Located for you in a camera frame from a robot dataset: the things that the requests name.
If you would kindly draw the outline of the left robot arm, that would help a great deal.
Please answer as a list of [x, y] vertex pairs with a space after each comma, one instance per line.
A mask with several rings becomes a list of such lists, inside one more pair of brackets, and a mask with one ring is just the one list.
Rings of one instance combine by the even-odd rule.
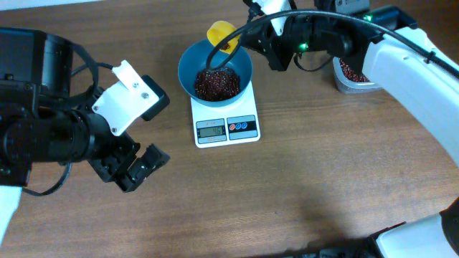
[[102, 181], [135, 191], [169, 157], [154, 145], [140, 154], [127, 133], [152, 120], [167, 94], [127, 61], [110, 65], [116, 83], [99, 86], [102, 67], [85, 48], [35, 29], [1, 29], [1, 230], [6, 231], [34, 163], [58, 163], [65, 182], [87, 161]]

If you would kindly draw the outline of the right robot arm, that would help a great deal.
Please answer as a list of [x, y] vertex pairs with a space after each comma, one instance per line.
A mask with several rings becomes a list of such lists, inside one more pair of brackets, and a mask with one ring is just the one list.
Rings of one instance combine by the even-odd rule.
[[[250, 18], [239, 29], [243, 47], [284, 71], [304, 52], [325, 51], [398, 100], [458, 159], [458, 65], [443, 54], [400, 8], [340, 7], [316, 1], [249, 1]], [[383, 229], [349, 247], [318, 257], [456, 257], [458, 204], [415, 222]]]

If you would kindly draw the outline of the yellow measuring scoop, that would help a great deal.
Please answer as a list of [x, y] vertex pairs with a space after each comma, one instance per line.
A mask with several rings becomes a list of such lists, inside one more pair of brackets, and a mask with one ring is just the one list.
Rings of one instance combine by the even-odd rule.
[[[228, 21], [216, 21], [207, 30], [207, 39], [212, 44], [212, 46], [216, 47], [225, 37], [233, 33], [236, 29], [237, 28]], [[229, 44], [230, 48], [223, 50], [221, 47], [220, 51], [224, 52], [225, 54], [233, 53], [239, 42], [239, 39], [240, 35], [237, 35], [235, 38], [229, 40], [226, 44]]]

